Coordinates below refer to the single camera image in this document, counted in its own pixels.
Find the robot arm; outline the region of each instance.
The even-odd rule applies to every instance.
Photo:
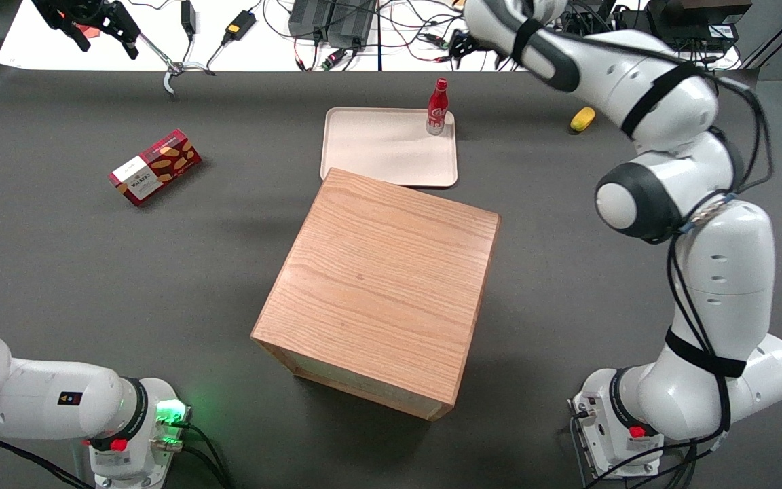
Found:
[[[732,145],[711,127],[717,97],[692,65],[649,56],[673,52],[643,32],[582,39],[544,28],[564,9],[562,0],[468,0],[464,15],[472,39],[465,46],[511,56],[539,80],[599,109],[639,153],[599,181],[596,209],[606,225],[627,236],[673,239],[679,267],[671,286],[681,298],[655,362],[600,369],[570,403],[596,474],[652,476],[664,436],[701,439],[722,427],[720,381],[697,359],[704,347],[686,318],[691,306],[714,355],[741,369],[721,375],[728,377],[729,423],[782,400],[782,340],[767,334],[772,227],[755,205],[726,203],[717,195],[738,191],[748,175]],[[689,216],[706,214],[710,221],[673,238]]]
[[[0,437],[84,439],[96,483],[162,487],[189,410],[158,378],[78,362],[13,359],[0,340]]]

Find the power adapter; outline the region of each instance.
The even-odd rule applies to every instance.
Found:
[[[180,24],[183,25],[183,30],[186,31],[186,37],[192,41],[196,32],[198,32],[196,28],[198,23],[195,18],[195,7],[192,6],[190,0],[180,2]]]
[[[255,25],[255,22],[255,14],[247,10],[241,10],[231,21],[231,24],[225,28],[223,44],[241,40],[247,31],[252,28],[252,25]]]

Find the white tray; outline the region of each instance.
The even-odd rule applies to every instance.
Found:
[[[454,115],[439,136],[426,130],[426,109],[335,107],[325,117],[322,180],[331,168],[413,187],[457,182]]]

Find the wooden box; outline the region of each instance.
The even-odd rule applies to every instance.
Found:
[[[437,420],[457,399],[499,225],[334,169],[252,339],[295,375]]]

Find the yellow object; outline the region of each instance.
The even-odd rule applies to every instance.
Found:
[[[587,126],[589,126],[595,118],[596,111],[593,111],[590,107],[585,107],[578,111],[578,113],[575,114],[575,117],[572,117],[569,127],[575,132],[581,132],[584,129],[587,129]]]

